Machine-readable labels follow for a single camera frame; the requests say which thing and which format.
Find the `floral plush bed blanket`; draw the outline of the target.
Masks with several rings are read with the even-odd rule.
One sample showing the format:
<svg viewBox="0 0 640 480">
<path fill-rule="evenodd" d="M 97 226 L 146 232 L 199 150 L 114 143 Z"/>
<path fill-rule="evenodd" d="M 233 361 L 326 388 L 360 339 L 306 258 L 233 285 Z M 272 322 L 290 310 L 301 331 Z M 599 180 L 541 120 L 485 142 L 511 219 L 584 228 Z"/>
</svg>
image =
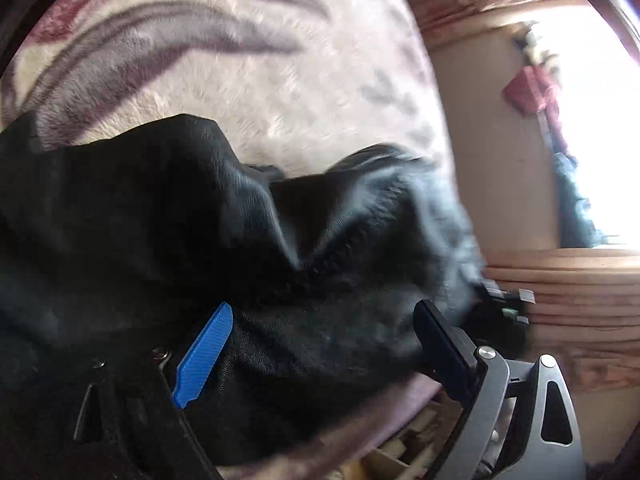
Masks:
<svg viewBox="0 0 640 480">
<path fill-rule="evenodd" d="M 431 60 L 406 0 L 1 0 L 2 131 L 47 150 L 159 120 L 216 122 L 242 164 L 322 174 L 375 145 L 434 162 L 458 196 Z M 214 479 L 317 479 L 431 401 L 413 372 L 310 440 Z"/>
</svg>

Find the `black leather jacket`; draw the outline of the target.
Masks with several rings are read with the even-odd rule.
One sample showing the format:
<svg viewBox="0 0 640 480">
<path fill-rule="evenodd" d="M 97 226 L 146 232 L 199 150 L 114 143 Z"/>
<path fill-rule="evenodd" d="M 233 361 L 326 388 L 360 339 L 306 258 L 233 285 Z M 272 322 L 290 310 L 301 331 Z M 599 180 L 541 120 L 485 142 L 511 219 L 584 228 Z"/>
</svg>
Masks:
<svg viewBox="0 0 640 480">
<path fill-rule="evenodd" d="M 47 150 L 26 114 L 1 136 L 2 477 L 213 479 L 289 450 L 408 377 L 414 306 L 463 318 L 483 264 L 449 181 L 397 146 L 288 178 L 204 118 Z"/>
</svg>

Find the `red hanging cloth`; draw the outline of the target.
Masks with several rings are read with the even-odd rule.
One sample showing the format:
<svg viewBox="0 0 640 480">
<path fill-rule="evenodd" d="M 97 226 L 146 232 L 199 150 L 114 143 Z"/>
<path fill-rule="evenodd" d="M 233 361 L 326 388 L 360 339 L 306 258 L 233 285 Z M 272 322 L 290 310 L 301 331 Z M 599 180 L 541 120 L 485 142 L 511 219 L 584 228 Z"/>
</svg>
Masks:
<svg viewBox="0 0 640 480">
<path fill-rule="evenodd" d="M 548 70 L 538 65 L 524 66 L 503 88 L 502 96 L 523 116 L 543 114 L 553 151 L 568 154 L 561 122 L 559 86 Z"/>
</svg>

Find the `teal hanging garment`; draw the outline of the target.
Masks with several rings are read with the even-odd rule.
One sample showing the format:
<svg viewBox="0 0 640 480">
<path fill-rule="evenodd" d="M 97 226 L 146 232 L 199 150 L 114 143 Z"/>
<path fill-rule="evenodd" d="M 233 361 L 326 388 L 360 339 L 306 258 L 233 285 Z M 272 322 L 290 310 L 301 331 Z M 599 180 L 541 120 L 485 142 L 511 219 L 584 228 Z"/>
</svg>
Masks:
<svg viewBox="0 0 640 480">
<path fill-rule="evenodd" d="M 591 218 L 591 204 L 576 181 L 574 159 L 563 153 L 553 155 L 558 225 L 562 248 L 595 248 L 603 243 L 603 234 Z"/>
</svg>

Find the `wooden storage shelf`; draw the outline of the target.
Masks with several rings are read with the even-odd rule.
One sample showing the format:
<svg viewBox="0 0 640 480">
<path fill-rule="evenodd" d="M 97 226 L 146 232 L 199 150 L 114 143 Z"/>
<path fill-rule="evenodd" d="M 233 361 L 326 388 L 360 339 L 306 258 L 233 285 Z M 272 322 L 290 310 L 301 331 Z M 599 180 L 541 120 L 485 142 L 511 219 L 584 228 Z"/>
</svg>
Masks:
<svg viewBox="0 0 640 480">
<path fill-rule="evenodd" d="M 460 404 L 441 391 L 396 434 L 328 479 L 422 479 L 461 414 Z"/>
</svg>

